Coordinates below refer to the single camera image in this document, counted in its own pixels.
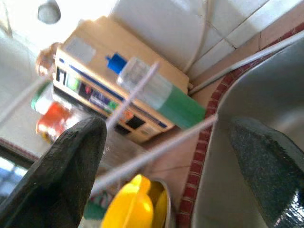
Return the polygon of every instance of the beige box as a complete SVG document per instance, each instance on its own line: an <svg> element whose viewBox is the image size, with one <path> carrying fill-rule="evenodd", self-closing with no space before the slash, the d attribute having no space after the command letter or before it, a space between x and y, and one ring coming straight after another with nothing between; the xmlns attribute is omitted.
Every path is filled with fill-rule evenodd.
<svg viewBox="0 0 304 228"><path fill-rule="evenodd" d="M129 94L116 84L118 75L107 68L105 57L116 52L125 59L138 57L150 65L160 61L159 73L187 92L189 79L186 75L106 17L97 22L83 22L58 48L54 86L107 118L111 114L109 107L121 104ZM138 99L134 100L118 124L118 132L136 143L145 142L174 126Z"/></svg>

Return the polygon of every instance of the red tile border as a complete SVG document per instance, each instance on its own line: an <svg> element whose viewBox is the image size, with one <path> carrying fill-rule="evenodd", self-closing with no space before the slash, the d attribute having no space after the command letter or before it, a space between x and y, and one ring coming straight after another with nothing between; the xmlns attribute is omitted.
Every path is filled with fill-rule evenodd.
<svg viewBox="0 0 304 228"><path fill-rule="evenodd" d="M192 161L190 166L190 172L196 175L200 175L203 170L203 162L205 159L200 161L199 163L197 161Z"/></svg>
<svg viewBox="0 0 304 228"><path fill-rule="evenodd" d="M286 39L300 31L304 30L304 22L292 29L291 31L284 34L282 37L272 42L270 45L267 45L263 49L278 43L279 41ZM264 60L268 59L273 54L270 54L266 57L257 59L245 66L236 69L223 78L217 89L213 92L211 100L208 103L206 110L206 118L214 114L218 108L219 101L224 95L224 93L229 89L229 87L234 84L234 82L241 77L246 71L254 68L258 64L262 63ZM207 153L208 143L210 135L212 132L212 127L205 129L199 134L198 144L196 146L195 153L193 155L190 171L188 174L187 182L185 185L184 193L181 198L179 212L176 216L176 222L180 228L189 228L191 226L191 216L193 212L194 202L197 196L197 189L199 187L199 181L204 168L204 161Z"/></svg>
<svg viewBox="0 0 304 228"><path fill-rule="evenodd" d="M184 191L184 197L194 199L196 197L197 189L187 186Z"/></svg>
<svg viewBox="0 0 304 228"><path fill-rule="evenodd" d="M180 202L180 211L184 213L189 213L192 211L194 202L188 199L184 199Z"/></svg>

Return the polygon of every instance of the white tile wall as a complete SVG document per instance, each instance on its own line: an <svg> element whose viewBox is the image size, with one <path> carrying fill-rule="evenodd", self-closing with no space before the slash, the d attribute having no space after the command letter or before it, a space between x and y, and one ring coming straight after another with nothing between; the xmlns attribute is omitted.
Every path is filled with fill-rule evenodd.
<svg viewBox="0 0 304 228"><path fill-rule="evenodd" d="M230 53L227 43L235 48L240 47L302 1L215 0L211 23L223 36L224 41L198 59L188 73L190 79L195 79ZM208 34L208 40L212 40L212 36L217 39L217 36L211 33Z"/></svg>
<svg viewBox="0 0 304 228"><path fill-rule="evenodd" d="M197 48L202 19L172 0L120 0L111 17L182 69Z"/></svg>
<svg viewBox="0 0 304 228"><path fill-rule="evenodd" d="M231 32L227 36L228 41L238 48L301 1L302 0L270 0Z"/></svg>
<svg viewBox="0 0 304 228"><path fill-rule="evenodd" d="M27 47L9 37L0 36L0 53L0 110L4 110L38 76L33 69L35 56ZM31 109L33 95L0 125L0 137L40 156L49 144L35 132L40 114Z"/></svg>
<svg viewBox="0 0 304 228"><path fill-rule="evenodd" d="M211 48L213 48L222 39L223 39L223 37L219 34L219 32L212 25L208 25L206 41L200 51L200 54L198 55L198 58L200 58L204 54L206 54Z"/></svg>
<svg viewBox="0 0 304 228"><path fill-rule="evenodd" d="M213 0L210 22L226 37L268 0Z"/></svg>
<svg viewBox="0 0 304 228"><path fill-rule="evenodd" d="M223 57L234 50L235 49L226 40L221 40L215 47L193 64L188 73L190 79L195 79L202 72L219 62Z"/></svg>

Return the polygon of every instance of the cable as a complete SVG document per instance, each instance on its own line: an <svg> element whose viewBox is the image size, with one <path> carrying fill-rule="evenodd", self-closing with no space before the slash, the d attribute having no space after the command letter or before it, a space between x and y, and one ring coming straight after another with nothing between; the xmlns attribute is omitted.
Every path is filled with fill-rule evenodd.
<svg viewBox="0 0 304 228"><path fill-rule="evenodd" d="M203 28L201 29L201 33L199 36L199 44L198 44L196 50L193 52L192 57L190 58L190 60L186 64L186 66L183 68L183 70L182 70L183 73L187 73L189 71L190 67L193 65L194 61L197 59L197 57L200 53L200 50L202 49L202 47L205 44L206 37L207 37L207 21L209 18L209 13L211 12L209 9L211 7L211 4L209 3L209 1L211 1L211 0L206 0L205 15L204 15L205 18L202 17Z"/></svg>
<svg viewBox="0 0 304 228"><path fill-rule="evenodd" d="M29 87L27 87L25 90L21 92L21 94L14 99L10 105L3 110L3 112L0 114L0 126L4 123L4 121L9 117L9 115L20 106L22 102L24 102L28 96L37 88L39 88L43 83L46 82L46 78L39 78L37 79L33 84L31 84Z"/></svg>
<svg viewBox="0 0 304 228"><path fill-rule="evenodd" d="M304 38L304 31L299 32L299 33L297 33L297 34L295 34L295 35L293 35L293 36L291 36L291 37L289 37L289 38L287 38L287 39L285 39L285 40L283 40L283 41L281 41L277 44L274 44L274 45L272 45L272 46L270 46L270 47L268 47L268 48L266 48L262 51L259 51L255 54L251 55L251 56L249 56L249 57L247 57L247 58L229 66L229 67L227 67L226 69L220 71L219 73L217 73L213 77L207 79L205 82L203 82L203 83L199 84L198 86L194 87L192 90L189 91L188 95L193 95L193 94L197 93L198 91L200 91L201 89L209 86L211 83L213 83L213 82L217 81L218 79L222 78L227 73L229 73L229 72L231 72L235 69L238 69L238 68L240 68L240 67L242 67L242 66L244 66L248 63L251 63L254 60L257 60L257 59L265 57L265 56L267 56L271 53L279 51L279 50L297 42L298 40L300 40L302 38Z"/></svg>
<svg viewBox="0 0 304 228"><path fill-rule="evenodd" d="M207 119L203 120L202 122L198 123L197 125L193 126L192 128L181 132L174 138L155 146L150 151L147 151L145 154L135 157L132 160L125 162L123 165L110 170L103 176L98 177L95 180L90 196L95 196L96 194L100 193L102 189L105 189L107 186L110 186L111 184L115 183L120 178L126 177L127 175L138 170L148 162L153 161L161 155L164 155L165 153L169 152L170 149L174 148L186 139L194 136L203 129L212 126L217 120L218 115L212 115Z"/></svg>
<svg viewBox="0 0 304 228"><path fill-rule="evenodd" d="M109 119L106 121L106 128L109 132L112 130L116 122L118 121L119 117L123 114L125 109L129 106L129 104L133 101L133 99L137 96L138 92L140 92L143 87L149 82L149 80L156 74L157 70L159 69L160 64L159 62L155 62L147 74L140 80L140 82L136 85L136 87L132 90L129 97L123 102L122 105L119 106L117 110L112 113Z"/></svg>

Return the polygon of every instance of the printed label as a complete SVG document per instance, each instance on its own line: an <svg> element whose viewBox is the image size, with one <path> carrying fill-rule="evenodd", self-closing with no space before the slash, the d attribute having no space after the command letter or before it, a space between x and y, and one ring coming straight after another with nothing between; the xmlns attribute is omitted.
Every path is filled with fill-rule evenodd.
<svg viewBox="0 0 304 228"><path fill-rule="evenodd" d="M96 54L96 50L79 37L71 38L63 49L85 64L88 64Z"/></svg>

